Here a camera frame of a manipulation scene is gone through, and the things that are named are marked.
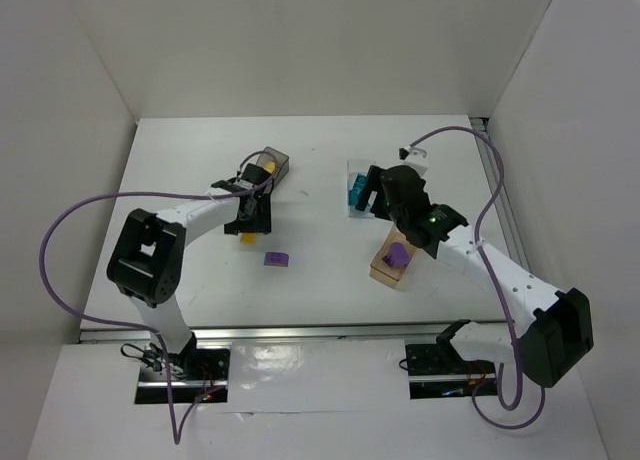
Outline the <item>yellow 2x4 lego brick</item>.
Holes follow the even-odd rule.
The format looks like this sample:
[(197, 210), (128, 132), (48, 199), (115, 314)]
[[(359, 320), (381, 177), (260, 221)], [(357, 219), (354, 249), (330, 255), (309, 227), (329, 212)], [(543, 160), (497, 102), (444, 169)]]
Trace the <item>yellow 2x4 lego brick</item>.
[(254, 244), (256, 241), (256, 234), (255, 233), (243, 233), (241, 235), (240, 241), (243, 244)]

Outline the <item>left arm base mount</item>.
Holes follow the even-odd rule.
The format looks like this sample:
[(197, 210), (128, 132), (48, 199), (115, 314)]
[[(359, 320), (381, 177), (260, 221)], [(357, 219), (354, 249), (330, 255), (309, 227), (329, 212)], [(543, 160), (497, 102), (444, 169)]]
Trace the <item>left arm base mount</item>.
[[(132, 343), (120, 347), (120, 354), (140, 364), (134, 403), (161, 405), (168, 400), (166, 371), (160, 353), (151, 346), (141, 348)], [(202, 403), (226, 403), (231, 351), (229, 348), (199, 349), (195, 365), (171, 366), (173, 399), (176, 404), (190, 404), (199, 395)]]

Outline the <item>purple rounded lego brick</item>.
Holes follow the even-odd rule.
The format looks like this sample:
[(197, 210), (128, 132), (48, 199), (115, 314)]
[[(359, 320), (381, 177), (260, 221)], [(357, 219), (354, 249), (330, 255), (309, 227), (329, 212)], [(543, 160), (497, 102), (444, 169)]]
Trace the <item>purple rounded lego brick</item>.
[(403, 269), (410, 262), (410, 254), (401, 242), (393, 242), (389, 245), (386, 254), (392, 254), (394, 257), (394, 265), (390, 268)]

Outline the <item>purple 2x4 lego brick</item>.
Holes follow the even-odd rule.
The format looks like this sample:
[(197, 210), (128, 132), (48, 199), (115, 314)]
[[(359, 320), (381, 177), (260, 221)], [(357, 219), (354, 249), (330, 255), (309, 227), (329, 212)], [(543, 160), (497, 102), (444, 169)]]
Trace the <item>purple 2x4 lego brick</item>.
[(392, 254), (386, 254), (383, 258), (382, 258), (383, 262), (392, 267), (394, 265), (394, 257)]

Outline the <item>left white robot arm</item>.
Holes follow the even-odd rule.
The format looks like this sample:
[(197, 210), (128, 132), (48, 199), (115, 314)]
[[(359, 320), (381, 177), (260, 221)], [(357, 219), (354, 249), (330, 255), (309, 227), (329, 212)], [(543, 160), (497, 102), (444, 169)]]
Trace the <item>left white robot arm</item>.
[(205, 363), (195, 334), (176, 299), (184, 252), (195, 240), (221, 227), (226, 235), (271, 232), (271, 193), (279, 167), (248, 163), (233, 179), (211, 185), (203, 200), (157, 213), (132, 211), (107, 266), (107, 278), (131, 300), (153, 330), (150, 348), (168, 352), (171, 366), (189, 374)]

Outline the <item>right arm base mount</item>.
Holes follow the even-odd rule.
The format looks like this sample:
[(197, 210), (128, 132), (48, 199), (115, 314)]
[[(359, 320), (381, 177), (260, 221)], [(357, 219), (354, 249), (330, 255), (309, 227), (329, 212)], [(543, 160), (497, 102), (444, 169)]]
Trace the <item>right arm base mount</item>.
[(496, 369), (488, 361), (465, 361), (450, 341), (469, 320), (456, 321), (437, 335), (432, 343), (405, 346), (405, 357), (398, 362), (408, 374), (412, 400), (496, 396)]

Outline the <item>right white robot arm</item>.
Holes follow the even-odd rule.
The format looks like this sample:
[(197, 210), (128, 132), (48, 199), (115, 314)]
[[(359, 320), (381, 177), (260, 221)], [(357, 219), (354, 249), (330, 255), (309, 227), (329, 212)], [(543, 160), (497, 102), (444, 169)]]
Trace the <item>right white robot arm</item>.
[(530, 274), (476, 237), (464, 216), (430, 201), (425, 181), (408, 165), (370, 167), (357, 209), (368, 200), (375, 217), (390, 220), (413, 247), (455, 269), (487, 294), (501, 293), (512, 327), (459, 320), (437, 338), (450, 364), (519, 364), (535, 384), (551, 388), (593, 347), (590, 303)]

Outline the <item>teal 2x4 lego brick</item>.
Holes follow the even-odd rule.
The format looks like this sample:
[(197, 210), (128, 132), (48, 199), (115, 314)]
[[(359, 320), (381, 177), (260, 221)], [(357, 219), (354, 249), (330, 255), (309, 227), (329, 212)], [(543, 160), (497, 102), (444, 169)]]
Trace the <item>teal 2x4 lego brick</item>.
[(365, 186), (367, 175), (362, 172), (358, 172), (352, 175), (349, 180), (349, 188), (347, 192), (347, 201), (349, 206), (356, 206), (361, 192)]

